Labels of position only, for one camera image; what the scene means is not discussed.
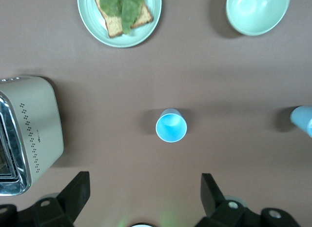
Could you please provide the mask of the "blue plastic cup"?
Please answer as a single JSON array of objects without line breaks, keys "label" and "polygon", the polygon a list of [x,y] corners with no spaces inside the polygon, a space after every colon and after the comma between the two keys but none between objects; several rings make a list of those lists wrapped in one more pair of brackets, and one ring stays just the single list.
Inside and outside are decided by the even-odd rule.
[{"label": "blue plastic cup", "polygon": [[291,122],[312,138],[312,106],[299,106],[290,115]]},{"label": "blue plastic cup", "polygon": [[174,108],[165,109],[156,122],[157,136],[167,143],[182,140],[187,133],[187,123],[181,113]]}]

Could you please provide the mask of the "light green bowl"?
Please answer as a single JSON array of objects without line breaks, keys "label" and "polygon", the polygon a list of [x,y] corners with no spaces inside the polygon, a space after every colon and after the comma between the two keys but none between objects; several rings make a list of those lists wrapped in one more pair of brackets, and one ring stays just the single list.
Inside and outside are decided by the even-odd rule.
[{"label": "light green bowl", "polygon": [[229,24],[246,36],[259,36],[275,28],[285,16],[290,0],[226,0]]}]

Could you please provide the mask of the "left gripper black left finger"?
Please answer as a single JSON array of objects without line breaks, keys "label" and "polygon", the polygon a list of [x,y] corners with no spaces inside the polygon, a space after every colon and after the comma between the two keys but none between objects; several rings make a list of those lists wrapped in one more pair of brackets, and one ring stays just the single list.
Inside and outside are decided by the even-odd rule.
[{"label": "left gripper black left finger", "polygon": [[90,194],[90,173],[81,171],[57,197],[44,198],[32,206],[35,227],[74,227]]}]

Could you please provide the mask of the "beige chrome toaster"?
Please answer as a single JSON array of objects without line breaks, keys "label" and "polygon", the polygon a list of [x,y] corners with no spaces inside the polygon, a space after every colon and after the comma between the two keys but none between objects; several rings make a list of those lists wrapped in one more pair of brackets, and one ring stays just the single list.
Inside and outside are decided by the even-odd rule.
[{"label": "beige chrome toaster", "polygon": [[37,76],[0,79],[0,196],[25,193],[63,150],[50,83]]}]

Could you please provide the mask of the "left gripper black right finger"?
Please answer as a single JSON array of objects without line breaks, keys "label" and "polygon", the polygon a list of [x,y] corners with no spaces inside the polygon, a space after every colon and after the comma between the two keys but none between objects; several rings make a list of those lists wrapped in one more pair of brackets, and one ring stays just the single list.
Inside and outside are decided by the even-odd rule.
[{"label": "left gripper black right finger", "polygon": [[200,197],[206,216],[195,227],[243,227],[244,206],[227,200],[210,173],[201,175]]}]

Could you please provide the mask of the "green lettuce leaf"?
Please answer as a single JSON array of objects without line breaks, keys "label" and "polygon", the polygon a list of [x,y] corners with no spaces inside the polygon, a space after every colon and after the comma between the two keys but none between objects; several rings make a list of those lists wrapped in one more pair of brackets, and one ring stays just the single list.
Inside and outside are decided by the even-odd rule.
[{"label": "green lettuce leaf", "polygon": [[129,34],[131,26],[137,21],[144,0],[99,0],[99,5],[110,17],[121,18],[124,34]]}]

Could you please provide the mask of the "toasted bread slice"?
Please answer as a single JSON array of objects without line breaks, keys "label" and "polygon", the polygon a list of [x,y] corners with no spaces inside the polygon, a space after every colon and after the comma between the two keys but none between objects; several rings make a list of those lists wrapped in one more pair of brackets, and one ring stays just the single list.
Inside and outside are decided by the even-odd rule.
[{"label": "toasted bread slice", "polygon": [[[100,14],[105,20],[105,25],[108,31],[108,36],[110,38],[114,38],[114,37],[124,34],[122,31],[122,26],[121,26],[121,18],[118,18],[115,16],[113,17],[108,16],[104,11],[101,10],[100,5],[99,5],[99,0],[95,0],[95,3],[97,5],[97,8]],[[137,21],[131,26],[131,30],[134,28],[141,27],[152,21],[153,21],[153,16],[144,0],[142,7],[141,7],[140,15]]]}]

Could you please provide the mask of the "light green plate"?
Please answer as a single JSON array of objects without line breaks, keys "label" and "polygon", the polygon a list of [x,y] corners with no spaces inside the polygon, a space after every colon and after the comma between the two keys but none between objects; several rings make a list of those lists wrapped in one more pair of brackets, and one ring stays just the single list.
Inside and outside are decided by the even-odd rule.
[{"label": "light green plate", "polygon": [[108,36],[105,20],[96,6],[95,0],[77,0],[80,17],[88,31],[100,42],[116,48],[128,48],[146,41],[157,27],[161,16],[162,0],[145,0],[153,21],[133,28],[129,35],[115,38]]}]

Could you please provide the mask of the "brown table mat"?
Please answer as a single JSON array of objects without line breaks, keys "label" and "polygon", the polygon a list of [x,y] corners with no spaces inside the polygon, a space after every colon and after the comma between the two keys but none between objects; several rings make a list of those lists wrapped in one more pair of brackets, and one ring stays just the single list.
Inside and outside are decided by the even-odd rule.
[{"label": "brown table mat", "polygon": [[[275,207],[312,227],[312,138],[289,113],[312,105],[312,0],[291,0],[270,32],[243,36],[226,0],[162,0],[153,34],[128,49],[85,28],[77,0],[0,0],[0,78],[51,80],[65,150],[24,194],[25,209],[89,171],[91,196],[76,227],[194,227],[205,212],[200,177],[254,212]],[[177,109],[185,137],[161,140]]]}]

